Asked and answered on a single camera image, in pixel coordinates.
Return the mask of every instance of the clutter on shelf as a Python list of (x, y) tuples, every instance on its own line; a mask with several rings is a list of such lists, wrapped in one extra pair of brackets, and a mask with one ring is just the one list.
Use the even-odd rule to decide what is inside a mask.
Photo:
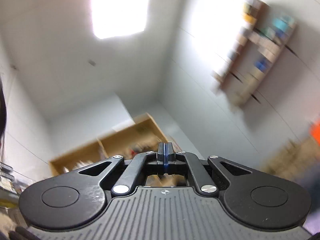
[(296, 22), (292, 17), (282, 15), (273, 20), (272, 27), (266, 28), (259, 33), (252, 32), (250, 34), (249, 40), (259, 46), (258, 52), (262, 54), (262, 57), (244, 76), (243, 85), (233, 98), (234, 105), (243, 105), (254, 93), (278, 59), (295, 26)]
[(159, 142), (168, 142), (153, 118), (143, 114), (134, 118), (135, 124), (113, 132), (49, 162), (54, 176), (66, 173), (80, 165), (89, 165), (114, 155), (126, 160), (146, 151), (157, 151)]
[(238, 55), (240, 55), (243, 47), (246, 45), (248, 37), (250, 36), (259, 16), (260, 9), (266, 6), (260, 0), (246, 0), (243, 9), (243, 21), (240, 32), (236, 38), (236, 42), (233, 48), (230, 50), (227, 59), (227, 66), (222, 75), (214, 73), (214, 78), (220, 83), (219, 88), (223, 85), (227, 75), (231, 72), (231, 69), (236, 61)]
[(310, 136), (301, 143), (289, 141), (272, 158), (261, 171), (296, 181), (303, 177), (313, 165), (320, 164), (320, 121), (312, 125)]
[(13, 182), (13, 187), (18, 195), (20, 195), (29, 186), (30, 186), (29, 183), (20, 179), (15, 179)]
[(14, 187), (13, 168), (0, 162), (0, 206), (15, 207), (18, 204), (18, 194)]

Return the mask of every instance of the storage box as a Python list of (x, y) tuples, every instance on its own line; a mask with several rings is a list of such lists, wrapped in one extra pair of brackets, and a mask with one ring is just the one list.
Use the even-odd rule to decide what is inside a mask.
[(265, 76), (265, 74), (264, 74), (261, 70), (259, 70), (258, 68), (256, 68), (256, 67), (252, 67), (252, 68), (251, 68), (250, 74), (251, 74), (253, 77), (255, 77), (257, 80), (259, 80), (259, 81), (261, 81), (261, 80), (264, 78), (264, 76)]
[(158, 142), (168, 142), (149, 114), (140, 115), (133, 120), (135, 124), (130, 127), (113, 132), (51, 160), (49, 165), (53, 176), (63, 174), (64, 168), (71, 171), (79, 161), (95, 163), (101, 161), (103, 157), (125, 155), (135, 145), (150, 145), (146, 151), (157, 151)]

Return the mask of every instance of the white wall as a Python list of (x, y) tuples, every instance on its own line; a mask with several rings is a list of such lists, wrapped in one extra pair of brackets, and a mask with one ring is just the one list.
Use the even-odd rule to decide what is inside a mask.
[(68, 111), (50, 120), (50, 133), (56, 154), (62, 154), (111, 131), (119, 124), (132, 124), (120, 98), (113, 94)]
[(161, 103), (154, 102), (148, 107), (145, 107), (143, 110), (133, 113), (132, 116), (137, 116), (144, 113), (148, 113), (153, 117), (169, 141), (170, 137), (173, 138), (183, 151), (194, 153), (200, 159), (204, 159)]
[[(297, 20), (288, 45), (298, 57), (285, 49), (255, 92), (261, 104), (251, 98), (242, 110), (234, 112), (224, 93), (211, 92), (212, 69), (224, 64), (225, 55), (220, 55), (219, 48), (223, 40), (216, 40), (216, 50), (208, 53), (199, 39), (199, 28), (202, 33), (212, 30), (206, 29), (210, 28), (206, 22), (194, 24), (199, 15), (213, 15), (224, 24), (223, 15), (217, 12), (222, 12), (225, 4), (215, 3), (203, 11), (198, 6), (201, 0), (188, 0), (161, 103), (204, 157), (215, 154), (258, 167), (288, 139), (302, 140), (310, 120), (319, 115), (320, 0), (262, 1), (270, 5), (270, 17), (284, 11)], [(216, 39), (221, 38), (224, 30), (215, 31)], [(256, 60), (254, 56), (246, 58), (247, 62)]]
[(54, 155), (47, 123), (10, 67), (1, 37), (0, 72), (7, 105), (4, 162), (13, 167), (16, 178), (30, 182), (48, 178), (48, 161)]
[(0, 31), (45, 118), (113, 91), (136, 109), (157, 97), (181, 4), (149, 0), (145, 31), (100, 40), (90, 0), (0, 0)]

